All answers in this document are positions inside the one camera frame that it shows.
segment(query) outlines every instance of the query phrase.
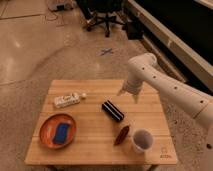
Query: floor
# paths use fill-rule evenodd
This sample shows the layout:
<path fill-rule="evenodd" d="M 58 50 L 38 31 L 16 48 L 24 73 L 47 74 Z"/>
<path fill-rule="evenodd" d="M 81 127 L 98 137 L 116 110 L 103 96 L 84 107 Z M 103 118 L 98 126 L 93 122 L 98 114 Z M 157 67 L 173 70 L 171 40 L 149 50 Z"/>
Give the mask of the floor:
<path fill-rule="evenodd" d="M 44 0 L 0 0 L 0 170 L 47 171 L 24 158 L 48 87 L 54 79 L 123 79 L 126 62 L 147 52 L 120 26 L 104 37 L 102 26 L 87 32 L 77 6 L 48 12 Z M 113 53 L 102 55 L 112 48 Z M 205 132 L 162 97 L 179 162 L 157 171 L 199 170 Z M 69 171 L 142 171 L 141 166 L 73 166 Z"/>

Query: wooden plate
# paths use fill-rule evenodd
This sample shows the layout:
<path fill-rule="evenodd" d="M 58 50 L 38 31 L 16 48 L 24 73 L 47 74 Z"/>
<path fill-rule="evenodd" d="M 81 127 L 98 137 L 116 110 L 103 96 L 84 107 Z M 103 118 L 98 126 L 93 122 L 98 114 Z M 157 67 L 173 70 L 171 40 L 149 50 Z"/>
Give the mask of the wooden plate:
<path fill-rule="evenodd" d="M 70 128 L 68 128 L 67 139 L 66 139 L 65 143 L 59 145 L 59 144 L 54 144 L 52 142 L 52 140 L 55 136 L 56 128 L 57 128 L 58 124 L 61 122 L 68 123 L 71 126 L 70 126 Z M 41 142 L 46 147 L 51 148 L 51 149 L 59 149 L 59 148 L 66 146 L 74 139 L 75 132 L 76 132 L 75 120 L 68 114 L 60 113 L 60 114 L 51 116 L 43 123 L 43 125 L 41 126 L 41 129 L 40 129 L 40 132 L 39 132 L 39 136 L 40 136 Z"/>

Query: wooden table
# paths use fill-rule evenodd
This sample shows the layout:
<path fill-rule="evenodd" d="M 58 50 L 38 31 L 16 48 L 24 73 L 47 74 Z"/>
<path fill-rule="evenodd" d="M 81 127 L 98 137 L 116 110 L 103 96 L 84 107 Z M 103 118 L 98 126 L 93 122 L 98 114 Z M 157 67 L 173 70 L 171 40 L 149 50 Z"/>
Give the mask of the wooden table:
<path fill-rule="evenodd" d="M 54 80 L 48 91 L 25 159 L 27 165 L 133 165 L 176 164 L 177 156 L 157 91 L 144 83 L 138 104 L 126 93 L 117 96 L 123 80 Z M 55 109 L 54 97 L 70 92 L 86 92 L 81 103 Z M 124 114 L 116 123 L 101 109 L 110 100 Z M 60 150 L 41 144 L 39 130 L 44 121 L 56 113 L 68 113 L 77 123 L 75 140 Z M 123 144 L 113 146 L 120 129 L 131 124 Z M 144 128 L 154 136 L 154 144 L 145 154 L 136 154 L 131 146 L 135 129 Z"/>

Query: chair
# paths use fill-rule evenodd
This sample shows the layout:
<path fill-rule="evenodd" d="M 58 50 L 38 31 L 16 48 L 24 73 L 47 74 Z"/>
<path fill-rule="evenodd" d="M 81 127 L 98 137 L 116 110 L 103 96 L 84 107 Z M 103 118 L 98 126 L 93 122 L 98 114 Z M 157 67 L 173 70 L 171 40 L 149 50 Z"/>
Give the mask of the chair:
<path fill-rule="evenodd" d="M 105 23 L 106 25 L 106 32 L 105 36 L 110 36 L 110 30 L 109 30 L 109 23 L 115 23 L 123 25 L 124 23 L 121 23 L 116 20 L 116 16 L 109 16 L 109 13 L 121 11 L 123 0 L 90 0 L 89 1 L 89 9 L 90 11 L 96 11 L 97 13 L 105 13 L 105 17 L 97 17 L 95 18 L 96 22 L 95 24 L 91 25 L 87 28 L 87 31 L 91 31 L 92 27 Z"/>

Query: ceramic cup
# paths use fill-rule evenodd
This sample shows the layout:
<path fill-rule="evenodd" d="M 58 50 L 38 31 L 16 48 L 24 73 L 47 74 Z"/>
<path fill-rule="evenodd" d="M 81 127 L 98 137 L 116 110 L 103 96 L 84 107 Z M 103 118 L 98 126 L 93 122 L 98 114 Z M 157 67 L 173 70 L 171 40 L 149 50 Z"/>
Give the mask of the ceramic cup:
<path fill-rule="evenodd" d="M 133 133 L 132 146 L 136 153 L 143 153 L 153 144 L 153 136 L 145 129 L 138 129 Z"/>

